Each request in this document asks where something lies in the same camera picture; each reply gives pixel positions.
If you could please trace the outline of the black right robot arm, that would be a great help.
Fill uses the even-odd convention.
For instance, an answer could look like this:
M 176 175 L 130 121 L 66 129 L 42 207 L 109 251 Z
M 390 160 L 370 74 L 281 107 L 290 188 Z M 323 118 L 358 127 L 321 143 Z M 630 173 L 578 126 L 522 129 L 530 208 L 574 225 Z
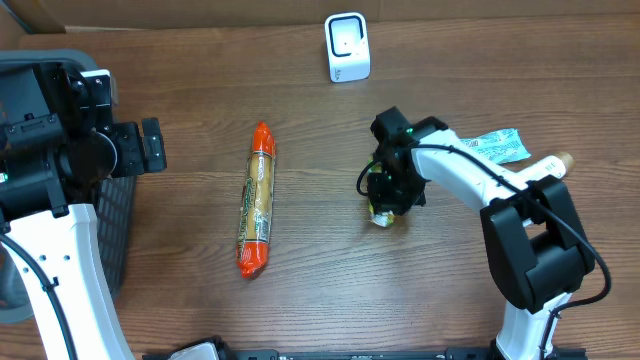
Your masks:
M 447 189 L 481 221 L 493 281 L 506 300 L 502 327 L 477 359 L 584 359 L 552 337 L 563 306 L 595 266 L 584 229 L 562 179 L 566 153 L 520 171 L 466 146 L 435 117 L 410 123 L 392 107 L 370 127 L 378 142 L 359 179 L 367 184 L 372 219 L 402 216 L 426 203 L 428 182 Z

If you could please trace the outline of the orange biscuit roll pack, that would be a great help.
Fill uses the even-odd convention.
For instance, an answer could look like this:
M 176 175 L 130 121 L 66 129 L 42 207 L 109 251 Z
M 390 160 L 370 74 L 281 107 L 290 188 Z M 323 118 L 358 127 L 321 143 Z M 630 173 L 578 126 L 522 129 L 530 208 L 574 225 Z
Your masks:
M 243 278 L 266 267 L 273 216 L 276 141 L 270 127 L 259 122 L 253 133 L 243 184 L 236 264 Z

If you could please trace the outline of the teal wet wipes pack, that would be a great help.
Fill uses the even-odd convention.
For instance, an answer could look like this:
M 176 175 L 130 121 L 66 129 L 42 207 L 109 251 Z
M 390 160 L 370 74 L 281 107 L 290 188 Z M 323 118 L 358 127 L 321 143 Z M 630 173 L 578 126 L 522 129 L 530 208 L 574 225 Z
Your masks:
M 480 155 L 497 164 L 522 161 L 531 157 L 524 146 L 519 130 L 496 130 L 475 138 L 463 138 L 462 142 Z

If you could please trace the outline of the green snack packet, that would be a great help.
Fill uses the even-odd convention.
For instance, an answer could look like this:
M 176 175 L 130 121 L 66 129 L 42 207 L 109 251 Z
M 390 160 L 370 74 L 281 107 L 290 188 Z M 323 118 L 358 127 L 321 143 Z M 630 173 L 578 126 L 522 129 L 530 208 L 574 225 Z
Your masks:
M 371 169 L 369 169 L 367 171 L 367 174 L 381 173 L 381 170 L 382 170 L 382 167 L 378 163 L 374 165 Z M 393 225 L 396 216 L 392 211 L 376 212 L 376 210 L 374 210 L 373 203 L 371 202 L 371 200 L 368 200 L 368 210 L 370 214 L 370 221 L 373 224 L 383 228 L 388 228 Z

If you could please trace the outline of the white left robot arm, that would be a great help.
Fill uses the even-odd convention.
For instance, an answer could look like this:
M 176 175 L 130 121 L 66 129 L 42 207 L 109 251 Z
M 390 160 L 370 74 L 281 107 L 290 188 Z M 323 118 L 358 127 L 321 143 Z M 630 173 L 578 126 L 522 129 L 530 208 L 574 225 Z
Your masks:
M 155 118 L 118 123 L 104 69 L 62 60 L 1 71 L 1 243 L 51 359 L 129 359 L 100 257 L 116 223 L 103 184 L 167 166 Z

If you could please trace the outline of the white tube gold cap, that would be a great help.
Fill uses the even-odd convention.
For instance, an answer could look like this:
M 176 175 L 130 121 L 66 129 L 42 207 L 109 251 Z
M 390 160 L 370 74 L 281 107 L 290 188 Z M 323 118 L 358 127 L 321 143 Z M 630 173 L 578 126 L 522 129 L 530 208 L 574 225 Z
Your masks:
M 536 163 L 518 172 L 526 180 L 537 181 L 547 176 L 562 179 L 575 166 L 575 159 L 567 152 L 558 152 L 542 158 Z

